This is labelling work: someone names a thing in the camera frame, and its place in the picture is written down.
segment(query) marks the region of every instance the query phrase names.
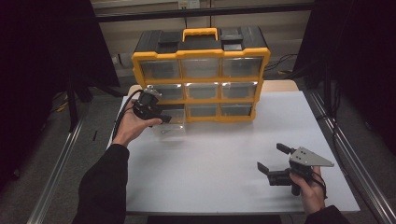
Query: black jacket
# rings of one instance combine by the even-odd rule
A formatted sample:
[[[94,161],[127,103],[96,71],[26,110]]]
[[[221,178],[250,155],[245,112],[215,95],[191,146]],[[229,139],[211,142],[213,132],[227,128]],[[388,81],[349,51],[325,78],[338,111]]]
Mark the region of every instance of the black jacket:
[[[78,212],[73,223],[124,223],[129,150],[111,145],[105,155],[82,177]],[[335,206],[320,210],[306,224],[349,223]]]

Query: tool box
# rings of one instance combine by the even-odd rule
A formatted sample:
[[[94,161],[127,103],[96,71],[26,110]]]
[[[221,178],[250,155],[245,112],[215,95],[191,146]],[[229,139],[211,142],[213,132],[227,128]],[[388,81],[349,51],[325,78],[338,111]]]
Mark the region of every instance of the tool box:
[[[270,50],[257,26],[144,32],[132,56],[137,83],[184,107],[187,122],[256,115]]]

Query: carrying handle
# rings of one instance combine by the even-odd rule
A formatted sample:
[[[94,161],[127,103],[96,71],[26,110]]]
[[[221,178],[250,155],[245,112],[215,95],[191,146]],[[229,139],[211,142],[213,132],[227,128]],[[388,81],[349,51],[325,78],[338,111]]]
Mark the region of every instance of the carrying handle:
[[[184,29],[183,42],[187,35],[214,35],[216,40],[219,40],[217,28]]]

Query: white tabletop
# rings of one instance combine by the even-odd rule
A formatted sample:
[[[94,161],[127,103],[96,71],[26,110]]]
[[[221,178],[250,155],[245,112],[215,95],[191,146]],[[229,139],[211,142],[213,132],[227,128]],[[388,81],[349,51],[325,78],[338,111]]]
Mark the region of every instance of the white tabletop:
[[[195,122],[178,141],[146,129],[128,148],[127,211],[157,215],[253,215],[303,212],[291,187],[269,186],[257,161],[270,171],[289,167],[276,149],[306,147],[333,161],[321,169],[326,205],[359,211],[349,186],[300,91],[265,92],[251,122]]]

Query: person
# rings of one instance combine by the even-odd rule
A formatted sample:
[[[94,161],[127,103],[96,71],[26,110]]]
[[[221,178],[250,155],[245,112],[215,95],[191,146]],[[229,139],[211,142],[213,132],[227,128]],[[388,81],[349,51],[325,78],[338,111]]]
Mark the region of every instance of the person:
[[[129,102],[125,107],[120,127],[110,147],[81,179],[74,224],[124,223],[129,159],[127,147],[147,127],[162,123],[160,119],[138,118],[131,109],[132,103]],[[320,175],[319,167],[314,167],[314,172]],[[318,184],[306,183],[295,174],[290,174],[290,178],[301,187],[303,206],[307,214],[306,224],[349,223],[335,206],[325,207],[323,190]]]

